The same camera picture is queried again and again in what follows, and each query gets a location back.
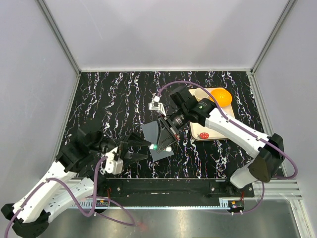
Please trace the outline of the white green glue stick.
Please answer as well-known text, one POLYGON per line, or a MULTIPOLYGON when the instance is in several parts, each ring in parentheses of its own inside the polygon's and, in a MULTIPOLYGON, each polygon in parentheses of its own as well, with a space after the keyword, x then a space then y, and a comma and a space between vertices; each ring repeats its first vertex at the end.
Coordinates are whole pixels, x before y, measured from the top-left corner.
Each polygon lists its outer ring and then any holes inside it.
POLYGON ((157 144, 151 144, 149 146, 149 149, 150 150, 155 150, 155 151, 158 151, 158 152, 161 152, 161 151, 163 151, 163 152, 171 152, 172 151, 172 148, 170 146, 163 148, 163 147, 159 147, 157 144))

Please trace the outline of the grey paper envelope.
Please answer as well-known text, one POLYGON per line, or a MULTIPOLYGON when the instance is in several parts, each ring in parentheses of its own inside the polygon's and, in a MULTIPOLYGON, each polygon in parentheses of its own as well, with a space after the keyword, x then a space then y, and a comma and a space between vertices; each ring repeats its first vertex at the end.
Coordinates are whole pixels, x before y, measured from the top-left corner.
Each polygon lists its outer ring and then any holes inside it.
MULTIPOLYGON (((141 130, 143 132, 144 138, 152 143, 157 145, 157 140, 158 140, 158 134, 159 134, 159 129, 158 129, 158 123, 156 121, 141 125, 141 130)), ((167 158, 169 156, 173 156, 174 152, 172 151, 172 148, 169 147, 169 151, 161 151, 158 152, 157 150, 153 149, 153 146, 149 147, 150 154, 152 157, 153 162, 157 162, 161 159, 167 158)))

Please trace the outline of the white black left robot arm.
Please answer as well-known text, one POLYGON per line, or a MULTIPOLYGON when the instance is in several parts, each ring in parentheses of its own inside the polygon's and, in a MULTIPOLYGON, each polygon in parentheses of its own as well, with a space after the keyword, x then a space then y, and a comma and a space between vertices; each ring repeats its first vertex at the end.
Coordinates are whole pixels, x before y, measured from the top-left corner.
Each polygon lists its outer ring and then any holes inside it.
POLYGON ((117 175, 125 164, 146 158, 143 154, 130 153, 130 147, 150 145, 134 132, 115 141, 105 137, 100 129, 79 128, 76 136, 61 148, 40 181, 19 201, 1 208, 3 216, 9 220, 4 237, 14 230, 22 238, 37 238, 50 222, 73 204, 85 217, 95 216, 98 196, 107 190, 107 184, 98 179, 102 163, 106 164, 106 173, 117 175), (72 188, 67 186, 68 181, 93 161, 95 152, 104 156, 97 162, 93 176, 86 176, 72 188))

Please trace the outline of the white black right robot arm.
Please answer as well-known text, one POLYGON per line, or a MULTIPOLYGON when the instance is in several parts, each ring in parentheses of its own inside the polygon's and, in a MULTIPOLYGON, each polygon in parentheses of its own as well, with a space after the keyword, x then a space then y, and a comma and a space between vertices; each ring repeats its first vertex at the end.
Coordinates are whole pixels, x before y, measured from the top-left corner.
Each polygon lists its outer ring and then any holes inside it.
POLYGON ((268 136, 251 129, 210 99, 197 100, 185 87, 176 88, 170 97, 177 108, 170 116, 166 115, 159 96, 155 96, 148 104, 150 110, 158 111, 161 115, 157 120, 157 152, 176 143, 179 140, 179 131, 186 123, 198 123, 224 135, 252 157, 251 162, 234 171, 225 184, 225 191, 229 196, 237 196, 250 183, 270 182, 284 161, 283 139, 280 135, 268 136))

